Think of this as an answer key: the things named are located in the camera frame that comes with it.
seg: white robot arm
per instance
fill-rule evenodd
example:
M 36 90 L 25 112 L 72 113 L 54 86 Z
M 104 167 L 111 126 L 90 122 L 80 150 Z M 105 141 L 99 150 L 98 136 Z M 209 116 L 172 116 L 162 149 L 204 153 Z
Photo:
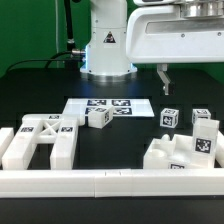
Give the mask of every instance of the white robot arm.
M 158 64 L 169 94 L 168 63 L 224 61 L 223 2 L 214 0 L 134 0 L 126 53 L 133 63 Z

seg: cable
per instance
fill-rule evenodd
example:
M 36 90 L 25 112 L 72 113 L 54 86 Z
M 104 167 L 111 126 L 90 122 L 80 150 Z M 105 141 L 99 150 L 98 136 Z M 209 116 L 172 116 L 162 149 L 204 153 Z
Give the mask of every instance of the cable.
M 71 52 L 71 51 L 63 51 L 63 52 L 59 52 L 59 53 L 55 54 L 54 56 L 52 56 L 52 57 L 51 57 L 51 60 L 52 60 L 52 59 L 56 59 L 56 58 L 58 58 L 58 57 L 60 57 L 60 56 L 63 56 L 63 55 L 67 55 L 67 54 L 70 54 L 70 55 L 71 55 L 72 52 Z M 52 61 L 48 61 L 48 62 L 46 63 L 46 65 L 45 65 L 44 68 L 48 68 L 49 65 L 51 64 L 51 62 L 52 62 Z
M 66 60 L 66 59 L 30 59 L 30 60 L 19 61 L 19 62 L 16 62 L 16 63 L 10 65 L 6 69 L 5 74 L 7 74 L 13 67 L 15 67 L 16 65 L 19 65 L 19 64 L 23 64 L 23 63 L 27 63 L 27 62 L 49 62 L 49 61 L 52 62 L 52 61 L 69 61 L 69 60 Z
M 76 48 L 76 44 L 73 37 L 73 25 L 72 25 L 72 12 L 71 12 L 71 2 L 70 0 L 64 0 L 64 7 L 65 7 L 65 16 L 66 16 L 66 23 L 67 23 L 67 49 L 72 50 Z

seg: white block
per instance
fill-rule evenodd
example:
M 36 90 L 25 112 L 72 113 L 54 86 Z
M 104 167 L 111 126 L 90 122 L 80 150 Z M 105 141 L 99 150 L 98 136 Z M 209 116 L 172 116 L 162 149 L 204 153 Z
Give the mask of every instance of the white block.
M 77 137 L 78 120 L 63 120 L 50 156 L 52 170 L 72 169 Z
M 95 197 L 132 195 L 131 170 L 108 170 L 95 176 Z
M 193 130 L 193 151 L 214 157 L 218 128 L 219 121 L 198 118 Z
M 2 165 L 2 157 L 9 147 L 13 137 L 13 128 L 2 128 L 0 130 L 0 166 Z
M 36 149 L 35 135 L 42 130 L 41 120 L 27 120 L 20 127 L 2 158 L 4 170 L 26 170 Z
M 89 127 L 103 128 L 113 119 L 114 106 L 100 106 L 88 114 Z
M 132 170 L 132 196 L 223 195 L 223 169 Z
M 165 108 L 161 112 L 160 126 L 167 128 L 175 128 L 178 124 L 179 110 Z
M 0 198 L 94 197 L 95 170 L 0 172 Z
M 208 109 L 193 109 L 192 123 L 194 124 L 198 118 L 211 119 L 211 113 Z
M 224 136 L 220 131 L 218 132 L 215 158 L 219 165 L 224 168 Z
M 47 121 L 50 125 L 60 122 L 66 119 L 77 119 L 78 125 L 82 126 L 85 124 L 85 115 L 81 114 L 27 114 L 23 116 L 23 122 L 25 120 L 43 120 Z

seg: white foam block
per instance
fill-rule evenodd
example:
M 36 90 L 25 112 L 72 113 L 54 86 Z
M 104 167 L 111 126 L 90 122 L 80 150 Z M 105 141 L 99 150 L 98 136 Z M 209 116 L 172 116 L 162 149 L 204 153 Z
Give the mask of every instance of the white foam block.
M 63 120 L 50 156 L 52 170 L 72 169 L 77 136 L 78 120 Z
M 2 165 L 2 157 L 9 147 L 14 137 L 13 128 L 2 128 L 0 130 L 0 166 Z
M 36 149 L 35 136 L 42 129 L 41 120 L 25 121 L 2 157 L 4 170 L 25 170 Z
M 95 176 L 95 197 L 132 195 L 131 170 L 108 170 Z

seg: white plastic part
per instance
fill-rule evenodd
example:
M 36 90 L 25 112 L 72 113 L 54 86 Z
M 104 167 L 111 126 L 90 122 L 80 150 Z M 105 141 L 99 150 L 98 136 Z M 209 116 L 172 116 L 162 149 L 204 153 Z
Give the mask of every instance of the white plastic part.
M 214 168 L 218 126 L 219 121 L 198 118 L 193 137 L 174 135 L 172 141 L 167 141 L 167 136 L 153 139 L 144 155 L 143 169 Z
M 88 125 L 93 128 L 103 128 L 113 120 L 114 106 L 100 106 L 88 114 Z
M 91 0 L 92 38 L 86 46 L 83 74 L 99 77 L 122 76 L 137 68 L 127 59 L 126 0 Z
M 164 141 L 170 141 L 170 136 L 168 134 L 165 134 L 161 139 Z
M 0 198 L 224 195 L 224 169 L 106 172 L 1 171 Z
M 224 136 L 220 131 L 218 132 L 215 158 L 219 165 L 224 168 Z
M 147 6 L 147 5 L 164 5 L 175 2 L 176 0 L 134 0 L 134 3 L 138 6 Z
M 214 167 L 219 121 L 198 118 L 193 129 L 193 157 Z
M 180 5 L 136 9 L 127 27 L 129 60 L 157 64 L 223 62 L 223 17 L 186 20 L 180 12 Z
M 0 166 L 2 165 L 2 157 L 9 147 L 13 137 L 13 128 L 2 128 L 0 130 Z
M 178 124 L 179 110 L 164 108 L 160 115 L 160 126 L 175 128 Z
M 78 121 L 63 120 L 50 156 L 52 170 L 71 170 L 78 137 Z
M 41 119 L 27 120 L 2 157 L 4 170 L 26 170 L 36 149 L 35 136 L 41 131 Z
M 224 169 L 133 170 L 132 196 L 223 195 Z
M 95 176 L 95 197 L 132 195 L 131 170 L 108 170 Z
M 78 125 L 82 126 L 85 124 L 85 114 L 81 113 L 81 111 L 76 110 L 73 111 L 72 114 L 27 114 L 23 116 L 22 121 L 26 120 L 43 120 L 50 125 L 55 124 L 59 121 L 66 120 L 66 119 L 77 119 Z
M 211 113 L 208 109 L 193 109 L 192 124 L 194 124 L 198 118 L 211 119 Z

